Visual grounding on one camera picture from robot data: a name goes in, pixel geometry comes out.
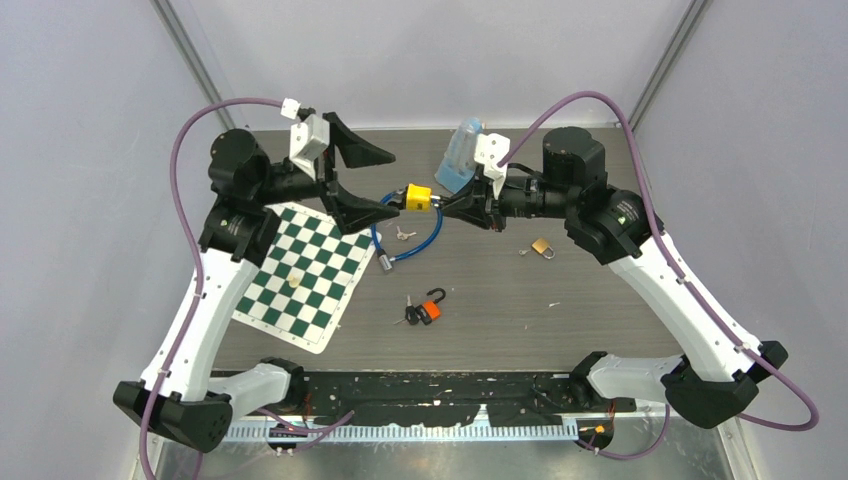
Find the yellow padlock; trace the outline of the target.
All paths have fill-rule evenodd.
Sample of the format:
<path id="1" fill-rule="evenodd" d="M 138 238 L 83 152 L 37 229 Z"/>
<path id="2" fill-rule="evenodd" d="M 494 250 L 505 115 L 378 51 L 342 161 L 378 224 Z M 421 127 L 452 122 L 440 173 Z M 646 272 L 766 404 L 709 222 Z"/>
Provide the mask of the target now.
<path id="1" fill-rule="evenodd" d="M 410 183 L 385 195 L 381 203 L 397 210 L 426 213 L 439 208 L 441 200 L 430 187 Z"/>

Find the small silver keys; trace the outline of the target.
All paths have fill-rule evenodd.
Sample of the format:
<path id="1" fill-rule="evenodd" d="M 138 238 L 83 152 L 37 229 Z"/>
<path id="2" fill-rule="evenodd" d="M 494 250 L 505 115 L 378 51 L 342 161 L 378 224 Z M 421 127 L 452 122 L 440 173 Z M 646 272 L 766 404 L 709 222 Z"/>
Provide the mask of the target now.
<path id="1" fill-rule="evenodd" d="M 396 238 L 400 241 L 407 241 L 415 235 L 416 235 L 415 231 L 405 232 L 400 227 L 396 228 Z"/>

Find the brass padlock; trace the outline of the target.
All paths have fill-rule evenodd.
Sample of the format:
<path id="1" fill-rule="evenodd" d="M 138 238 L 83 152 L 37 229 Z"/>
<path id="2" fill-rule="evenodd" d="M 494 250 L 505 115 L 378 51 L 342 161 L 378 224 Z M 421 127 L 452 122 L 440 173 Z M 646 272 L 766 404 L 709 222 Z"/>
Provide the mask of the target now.
<path id="1" fill-rule="evenodd" d="M 551 244 L 545 238 L 538 238 L 537 240 L 535 240 L 531 244 L 531 249 L 546 260 L 551 260 L 556 255 L 556 252 L 551 247 Z"/>

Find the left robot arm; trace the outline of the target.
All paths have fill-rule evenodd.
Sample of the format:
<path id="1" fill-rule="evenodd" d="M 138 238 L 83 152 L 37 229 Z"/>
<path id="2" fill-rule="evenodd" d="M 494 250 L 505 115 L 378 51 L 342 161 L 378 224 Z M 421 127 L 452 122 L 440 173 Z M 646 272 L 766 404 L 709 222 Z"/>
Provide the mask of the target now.
<path id="1" fill-rule="evenodd" d="M 279 203 L 319 199 L 344 234 L 396 217 L 398 209 L 348 192 L 335 164 L 390 164 L 395 156 L 361 138 L 333 112 L 299 109 L 291 150 L 273 163 L 245 129 L 220 134 L 208 175 L 215 202 L 189 246 L 195 262 L 187 293 L 159 352 L 139 379 L 120 382 L 114 404 L 140 428 L 200 453 L 213 451 L 233 421 L 273 405 L 298 412 L 307 398 L 301 366 L 267 357 L 228 378 L 212 367 L 236 307 L 255 279 L 281 223 Z"/>

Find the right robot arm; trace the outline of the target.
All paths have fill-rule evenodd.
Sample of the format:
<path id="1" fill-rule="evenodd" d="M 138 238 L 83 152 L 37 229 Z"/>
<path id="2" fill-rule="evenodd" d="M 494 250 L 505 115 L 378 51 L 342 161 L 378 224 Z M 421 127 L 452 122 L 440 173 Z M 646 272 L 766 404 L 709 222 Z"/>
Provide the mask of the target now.
<path id="1" fill-rule="evenodd" d="M 591 411 L 608 399 L 662 402 L 705 429 L 744 412 L 787 360 L 783 345 L 731 319 L 715 322 L 720 307 L 708 292 L 692 294 L 697 279 L 661 222 L 649 218 L 638 193 L 609 184 L 605 147 L 589 131 L 547 132 L 537 171 L 503 165 L 509 147 L 501 135 L 475 135 L 471 178 L 442 201 L 442 213 L 496 232 L 511 217 L 562 220 L 574 244 L 623 279 L 681 347 L 665 358 L 587 355 L 571 373 L 574 403 Z"/>

